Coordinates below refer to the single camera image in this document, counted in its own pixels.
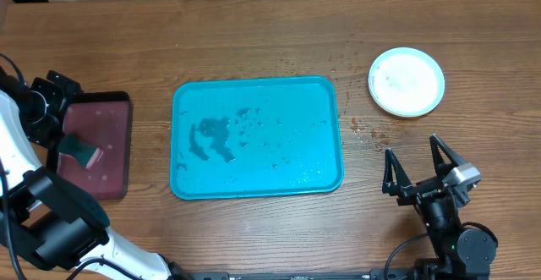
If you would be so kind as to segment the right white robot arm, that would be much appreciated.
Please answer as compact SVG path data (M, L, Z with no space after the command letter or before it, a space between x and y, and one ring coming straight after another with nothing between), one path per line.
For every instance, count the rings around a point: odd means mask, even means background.
M469 203L468 192L481 181L479 170L455 153L436 134L429 137L435 176L412 183L395 153L385 151L382 192L400 206L413 206L426 232L397 246L382 270L384 279L487 279L499 241L478 222L462 222L458 212ZM435 257L417 259L407 271L391 269L407 246L428 238Z

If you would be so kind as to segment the green and pink sponge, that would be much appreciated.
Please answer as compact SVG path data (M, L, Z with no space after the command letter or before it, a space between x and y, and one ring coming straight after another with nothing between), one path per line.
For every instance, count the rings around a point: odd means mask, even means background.
M80 140L77 135L65 135L57 146L58 167L66 160L76 161L83 169L92 169L102 158L104 151Z

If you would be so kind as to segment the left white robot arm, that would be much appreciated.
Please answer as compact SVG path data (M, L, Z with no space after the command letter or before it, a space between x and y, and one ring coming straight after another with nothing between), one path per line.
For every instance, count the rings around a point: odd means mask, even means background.
M57 154L66 139L68 109L82 102L121 102L123 91L85 93L80 84L49 71L25 83L19 69L1 73L1 243L18 278L19 260L50 271L61 267L110 279L189 279L174 261L147 252L113 231L96 199L42 165L34 145Z

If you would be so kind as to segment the light blue plate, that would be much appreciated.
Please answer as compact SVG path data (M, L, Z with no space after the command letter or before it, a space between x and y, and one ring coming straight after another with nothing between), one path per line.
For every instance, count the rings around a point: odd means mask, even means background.
M439 64L411 47L381 53L369 69L367 83L374 102L402 118L432 112L445 94L445 76Z

